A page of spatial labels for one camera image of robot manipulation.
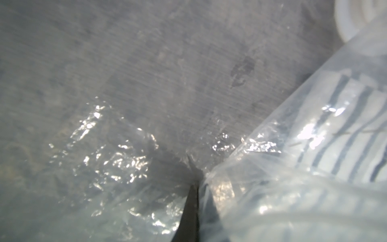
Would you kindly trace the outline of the clear plastic vacuum bag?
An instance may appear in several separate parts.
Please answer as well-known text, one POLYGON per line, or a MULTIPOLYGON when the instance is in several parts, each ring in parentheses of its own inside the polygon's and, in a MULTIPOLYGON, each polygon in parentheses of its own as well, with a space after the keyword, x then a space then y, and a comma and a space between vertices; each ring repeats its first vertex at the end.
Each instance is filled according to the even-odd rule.
POLYGON ((384 242, 387 180, 286 163, 316 74, 387 83, 387 9, 1 1, 1 241, 171 242, 208 184, 230 242, 384 242))

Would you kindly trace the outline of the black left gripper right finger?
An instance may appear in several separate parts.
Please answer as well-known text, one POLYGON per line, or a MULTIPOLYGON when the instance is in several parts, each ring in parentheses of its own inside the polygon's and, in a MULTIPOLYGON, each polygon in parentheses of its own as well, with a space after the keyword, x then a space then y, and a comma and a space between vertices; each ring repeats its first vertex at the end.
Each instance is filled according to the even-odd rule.
POLYGON ((229 242, 208 184, 199 188, 199 242, 229 242))

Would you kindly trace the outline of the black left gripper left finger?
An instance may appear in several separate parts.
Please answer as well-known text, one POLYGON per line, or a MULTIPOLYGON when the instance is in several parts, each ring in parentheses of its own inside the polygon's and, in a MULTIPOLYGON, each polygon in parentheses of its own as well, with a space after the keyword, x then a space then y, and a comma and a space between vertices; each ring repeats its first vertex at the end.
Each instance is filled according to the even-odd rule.
POLYGON ((199 192, 198 185, 191 185, 181 220, 171 242, 199 241, 199 192))

